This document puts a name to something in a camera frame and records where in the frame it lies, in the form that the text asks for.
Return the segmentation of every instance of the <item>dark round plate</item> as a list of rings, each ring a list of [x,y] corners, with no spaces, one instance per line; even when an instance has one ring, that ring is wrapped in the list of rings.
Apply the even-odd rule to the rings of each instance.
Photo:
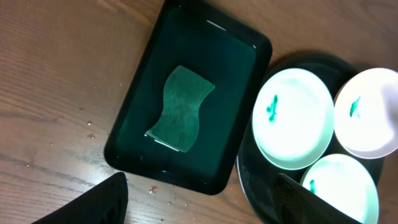
[[[316,74],[328,87],[333,98],[339,89],[358,73],[350,64],[334,56],[322,53],[302,53],[279,60],[276,66],[267,72],[264,83],[277,72],[287,68],[302,68]],[[335,135],[333,135],[322,157],[334,153],[353,157],[343,149]],[[365,166],[377,185],[383,159],[366,160],[354,158]],[[272,191],[277,174],[286,174],[296,182],[300,182],[308,167],[300,170],[283,170],[268,162],[256,146],[251,120],[246,128],[236,163],[243,192],[253,210],[264,223],[279,223],[272,199]]]

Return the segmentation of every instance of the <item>sponge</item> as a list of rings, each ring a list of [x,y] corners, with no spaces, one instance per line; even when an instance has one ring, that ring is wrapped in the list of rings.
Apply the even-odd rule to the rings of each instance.
[[[187,152],[199,133],[199,107],[214,87],[179,65],[164,85],[162,114],[146,134],[171,149]]]

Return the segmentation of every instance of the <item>tray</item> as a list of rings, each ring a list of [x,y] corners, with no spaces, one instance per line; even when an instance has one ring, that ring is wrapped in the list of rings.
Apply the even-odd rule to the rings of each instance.
[[[302,52],[279,60],[276,66],[267,73],[263,83],[277,72],[287,68],[302,68],[316,74],[328,87],[332,97],[335,97],[339,89],[352,76],[358,73],[350,64],[332,55],[317,52]],[[339,144],[335,135],[333,135],[331,143],[321,157],[334,153],[352,157]],[[357,157],[355,159],[367,168],[377,185],[382,170],[383,159],[365,160]],[[272,191],[277,175],[279,173],[286,174],[300,183],[308,167],[301,170],[283,170],[269,163],[256,146],[251,122],[246,128],[236,163],[241,186],[253,210],[264,223],[279,223],[272,199]]]
[[[202,1],[167,0],[105,145],[112,167],[208,195],[226,186],[272,54],[271,43]],[[144,133],[159,119],[167,77],[182,65],[215,85],[188,152]]]

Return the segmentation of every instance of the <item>white bowl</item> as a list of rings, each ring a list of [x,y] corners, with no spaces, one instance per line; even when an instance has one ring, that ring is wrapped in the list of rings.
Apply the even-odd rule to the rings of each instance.
[[[342,154],[325,156],[308,168],[300,184],[358,222],[377,223],[377,189],[356,159]]]
[[[386,68],[361,72],[336,97],[335,133],[352,155],[375,159],[398,147],[398,73]]]
[[[252,130],[270,163],[296,170],[325,152],[333,135],[333,119],[333,100],[325,84],[307,70],[290,68],[276,73],[261,88]]]

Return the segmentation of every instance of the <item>wood grain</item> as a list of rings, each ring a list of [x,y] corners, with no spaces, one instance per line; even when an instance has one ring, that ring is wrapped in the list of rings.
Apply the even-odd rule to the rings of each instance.
[[[37,220],[116,172],[105,163],[103,146],[162,3],[0,0],[0,223]],[[398,70],[395,0],[211,4],[267,35],[272,61],[323,50],[360,70]],[[397,164],[397,153],[385,160],[379,223],[398,219]],[[213,197],[127,177],[126,223],[260,223],[235,170]],[[151,185],[156,194],[149,194]]]

